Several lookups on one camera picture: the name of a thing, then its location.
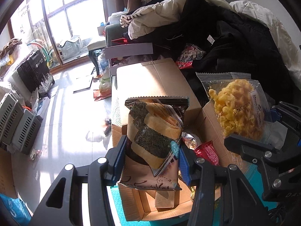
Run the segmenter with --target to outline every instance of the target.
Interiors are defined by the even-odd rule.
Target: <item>chair leg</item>
[[[96,74],[99,75],[99,67],[98,67],[97,58],[95,56],[94,51],[89,51],[89,58],[95,66]]]

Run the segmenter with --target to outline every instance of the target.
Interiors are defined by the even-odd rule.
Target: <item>plastic bottle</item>
[[[98,57],[97,57],[97,62],[98,62],[98,67],[99,69],[105,70],[106,67],[108,66],[108,60],[105,58],[104,54],[101,53]]]

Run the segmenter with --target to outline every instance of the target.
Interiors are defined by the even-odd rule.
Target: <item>window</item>
[[[88,39],[98,34],[97,27],[105,21],[104,13],[98,13],[102,0],[86,0],[67,9],[73,35]]]
[[[93,37],[98,36],[97,27],[101,22],[105,22],[102,0],[44,0],[44,2],[51,32],[63,62],[88,55],[88,43]],[[54,61],[56,60],[50,67],[57,65],[58,60],[48,42],[49,36],[47,33],[44,35],[47,30],[41,0],[25,0],[11,17],[11,23],[15,36],[26,37],[26,43],[43,41],[46,51],[49,55],[53,55]]]

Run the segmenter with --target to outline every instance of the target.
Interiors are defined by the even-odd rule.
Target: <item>seaweed bread package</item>
[[[179,143],[188,97],[129,98],[125,164],[120,183],[137,189],[179,190]]]
[[[224,137],[231,133],[268,143],[271,114],[267,99],[258,81],[245,73],[197,73]]]

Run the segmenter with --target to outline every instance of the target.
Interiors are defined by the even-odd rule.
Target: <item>snack bag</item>
[[[214,105],[224,137],[234,133],[269,143],[271,114],[258,81],[242,73],[197,73],[197,76]]]
[[[191,69],[192,61],[194,59],[201,59],[206,52],[201,50],[198,46],[187,43],[185,49],[181,52],[176,64],[179,69]]]
[[[195,154],[197,157],[204,158],[209,161],[214,166],[219,166],[219,157],[212,145],[212,141],[201,144],[195,149]]]
[[[201,145],[199,137],[191,132],[182,132],[182,140],[190,149],[196,149]]]
[[[130,98],[125,105],[130,112],[120,183],[138,189],[180,189],[179,145],[188,97]]]

